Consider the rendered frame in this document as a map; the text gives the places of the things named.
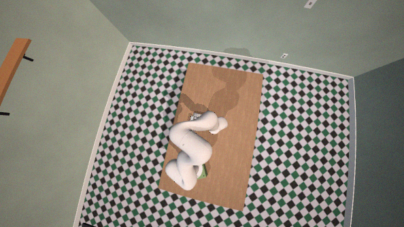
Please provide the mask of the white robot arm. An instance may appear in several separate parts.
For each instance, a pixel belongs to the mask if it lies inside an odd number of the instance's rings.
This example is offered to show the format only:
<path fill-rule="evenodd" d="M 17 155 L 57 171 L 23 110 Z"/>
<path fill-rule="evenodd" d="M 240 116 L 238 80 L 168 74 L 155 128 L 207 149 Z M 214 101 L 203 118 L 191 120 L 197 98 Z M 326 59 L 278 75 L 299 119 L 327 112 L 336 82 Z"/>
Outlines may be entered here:
<path fill-rule="evenodd" d="M 197 119 L 174 124 L 169 130 L 169 138 L 181 151 L 177 159 L 167 163 L 166 174 L 181 188 L 193 189 L 198 176 L 202 174 L 202 164 L 205 164 L 212 155 L 210 143 L 194 131 L 216 130 L 218 127 L 217 131 L 210 131 L 216 134 L 227 125 L 228 122 L 224 117 L 217 117 L 212 111 L 206 111 Z"/>

